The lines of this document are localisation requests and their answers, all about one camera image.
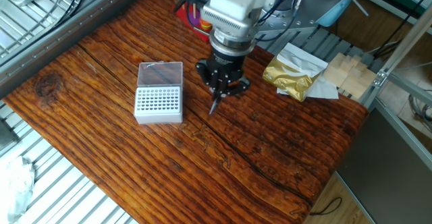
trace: white plastic bag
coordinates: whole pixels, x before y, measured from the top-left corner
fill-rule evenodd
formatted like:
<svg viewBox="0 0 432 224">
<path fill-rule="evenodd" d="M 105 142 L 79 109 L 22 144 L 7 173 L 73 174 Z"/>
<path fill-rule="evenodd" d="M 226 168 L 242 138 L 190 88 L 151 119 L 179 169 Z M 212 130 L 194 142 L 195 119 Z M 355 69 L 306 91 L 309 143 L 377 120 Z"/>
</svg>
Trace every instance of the white plastic bag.
<svg viewBox="0 0 432 224">
<path fill-rule="evenodd" d="M 14 223 L 26 212 L 32 200 L 33 165 L 18 157 L 0 174 L 0 223 Z"/>
</svg>

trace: wood grain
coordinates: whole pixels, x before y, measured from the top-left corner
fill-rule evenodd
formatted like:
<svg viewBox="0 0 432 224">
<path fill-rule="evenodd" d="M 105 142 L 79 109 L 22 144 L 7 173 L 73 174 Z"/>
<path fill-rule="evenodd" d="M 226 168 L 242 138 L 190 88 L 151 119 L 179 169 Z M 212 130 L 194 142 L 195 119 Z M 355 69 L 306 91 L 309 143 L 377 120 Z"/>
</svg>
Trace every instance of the wood grain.
<svg viewBox="0 0 432 224">
<path fill-rule="evenodd" d="M 208 115 L 194 71 L 209 55 L 169 10 L 138 0 L 4 101 L 140 223 L 302 223 L 346 155 L 367 110 L 341 96 L 299 103 L 261 78 Z M 138 125 L 138 64 L 183 61 L 184 122 Z"/>
</svg>

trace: wooden block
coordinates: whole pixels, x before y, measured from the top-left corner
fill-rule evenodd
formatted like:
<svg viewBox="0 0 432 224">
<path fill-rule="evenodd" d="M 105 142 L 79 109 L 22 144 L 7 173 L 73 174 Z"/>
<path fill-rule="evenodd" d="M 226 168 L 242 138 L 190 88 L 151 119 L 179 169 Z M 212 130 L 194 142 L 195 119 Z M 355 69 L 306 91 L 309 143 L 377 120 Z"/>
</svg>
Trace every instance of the wooden block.
<svg viewBox="0 0 432 224">
<path fill-rule="evenodd" d="M 345 59 L 342 61 L 339 69 L 343 70 L 344 72 L 350 72 L 354 65 L 351 63 L 351 56 L 345 57 Z"/>
<path fill-rule="evenodd" d="M 355 78 L 360 78 L 364 71 L 368 70 L 367 66 L 361 62 L 359 62 L 357 65 L 355 65 L 350 70 L 350 75 L 354 76 Z"/>
<path fill-rule="evenodd" d="M 355 65 L 355 68 L 358 69 L 359 71 L 363 72 L 367 69 L 367 66 L 361 62 L 357 63 L 357 65 Z"/>
<path fill-rule="evenodd" d="M 377 74 L 373 73 L 372 71 L 366 69 L 363 71 L 362 76 L 360 77 L 360 83 L 364 86 L 369 87 L 373 80 L 377 77 Z"/>
<path fill-rule="evenodd" d="M 350 75 L 354 76 L 355 78 L 360 78 L 362 76 L 362 71 L 357 69 L 356 67 L 351 68 Z"/>
<path fill-rule="evenodd" d="M 353 58 L 351 58 L 351 62 L 354 66 L 356 66 L 358 63 L 362 61 L 362 57 L 355 55 Z"/>
<path fill-rule="evenodd" d="M 356 77 L 355 72 L 354 75 L 350 72 L 340 87 L 359 99 L 372 84 L 375 77 L 376 74 L 368 69 L 361 72 L 359 77 Z"/>
<path fill-rule="evenodd" d="M 338 68 L 334 68 L 333 66 L 327 66 L 327 69 L 325 69 L 323 74 L 323 77 L 325 79 L 338 87 L 340 87 L 344 83 L 347 76 L 347 72 L 344 72 L 343 70 L 340 70 Z"/>
<path fill-rule="evenodd" d="M 367 89 L 367 87 L 363 86 L 359 82 L 359 78 L 355 78 L 351 75 L 347 76 L 344 83 L 340 87 L 358 99 L 363 95 L 363 93 L 365 93 Z"/>
<path fill-rule="evenodd" d="M 334 68 L 339 68 L 342 62 L 345 60 L 345 55 L 338 53 L 336 57 L 330 62 L 330 66 L 333 66 Z"/>
</svg>

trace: clear plastic lid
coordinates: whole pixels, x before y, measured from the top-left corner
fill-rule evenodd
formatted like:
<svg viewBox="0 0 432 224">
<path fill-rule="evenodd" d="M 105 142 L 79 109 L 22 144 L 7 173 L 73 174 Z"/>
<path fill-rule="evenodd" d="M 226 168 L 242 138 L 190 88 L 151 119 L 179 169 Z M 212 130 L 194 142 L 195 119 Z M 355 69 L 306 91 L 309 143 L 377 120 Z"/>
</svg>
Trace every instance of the clear plastic lid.
<svg viewBox="0 0 432 224">
<path fill-rule="evenodd" d="M 183 62 L 141 63 L 138 70 L 138 87 L 181 86 L 183 84 Z"/>
</svg>

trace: red object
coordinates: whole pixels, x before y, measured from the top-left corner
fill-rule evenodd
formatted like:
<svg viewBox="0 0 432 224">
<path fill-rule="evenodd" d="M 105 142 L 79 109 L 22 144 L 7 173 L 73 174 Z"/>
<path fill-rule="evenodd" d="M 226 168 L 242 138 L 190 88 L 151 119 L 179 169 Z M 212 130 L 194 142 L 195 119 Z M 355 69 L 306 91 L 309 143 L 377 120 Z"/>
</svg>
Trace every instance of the red object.
<svg viewBox="0 0 432 224">
<path fill-rule="evenodd" d="M 189 18 L 190 18 L 190 21 L 192 21 L 193 19 L 194 19 L 194 17 L 193 17 L 193 11 L 194 11 L 194 8 L 193 8 L 193 6 L 191 5 L 191 4 L 189 4 Z M 198 31 L 196 31 L 193 27 L 191 27 L 191 25 L 189 24 L 189 22 L 188 22 L 188 17 L 186 17 L 186 6 L 185 6 L 185 8 L 183 9 L 183 8 L 180 8 L 176 13 L 175 13 L 175 15 L 177 16 L 177 17 L 179 17 L 182 21 L 183 21 L 183 23 L 185 23 L 185 25 L 187 25 L 187 27 L 189 27 L 190 29 L 192 29 L 193 31 L 194 31 L 194 33 L 196 34 L 196 35 L 198 35 L 204 42 L 206 42 L 206 43 L 209 43 L 209 37 L 208 36 L 205 36 L 204 34 L 202 34 L 202 33 L 200 33 L 200 32 L 198 32 Z M 200 13 L 199 13 L 199 11 L 196 11 L 196 19 L 198 19 L 199 20 L 199 17 L 200 17 Z M 203 27 L 201 27 L 201 25 L 198 23 L 198 24 L 196 24 L 195 25 L 197 28 L 200 28 L 200 29 L 203 29 Z"/>
</svg>

